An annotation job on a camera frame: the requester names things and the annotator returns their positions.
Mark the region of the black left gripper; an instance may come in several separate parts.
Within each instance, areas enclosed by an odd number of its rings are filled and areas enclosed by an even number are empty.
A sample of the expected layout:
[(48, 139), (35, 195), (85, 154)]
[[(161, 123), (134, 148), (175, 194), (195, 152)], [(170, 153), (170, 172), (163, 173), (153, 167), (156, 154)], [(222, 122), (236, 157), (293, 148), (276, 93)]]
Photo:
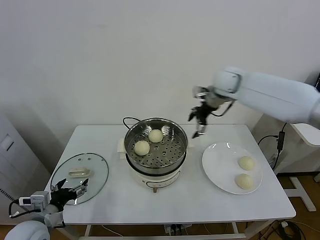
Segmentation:
[(56, 185), (51, 186), (50, 204), (57, 207), (59, 212), (64, 210), (64, 206), (70, 200), (75, 200), (83, 196), (87, 192), (89, 179), (84, 180), (80, 185), (70, 188), (62, 188), (66, 182), (66, 178), (60, 180)]

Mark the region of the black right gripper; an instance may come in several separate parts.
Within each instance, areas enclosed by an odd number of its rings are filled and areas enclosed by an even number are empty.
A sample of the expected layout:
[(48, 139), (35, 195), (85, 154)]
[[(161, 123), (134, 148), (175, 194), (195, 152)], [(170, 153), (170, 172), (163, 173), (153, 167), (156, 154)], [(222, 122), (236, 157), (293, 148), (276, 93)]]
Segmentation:
[(194, 117), (196, 117), (198, 122), (196, 124), (196, 130), (192, 135), (192, 139), (198, 138), (206, 133), (207, 117), (212, 111), (213, 108), (205, 101), (202, 101), (200, 106), (195, 106), (191, 109), (187, 121), (190, 122)]

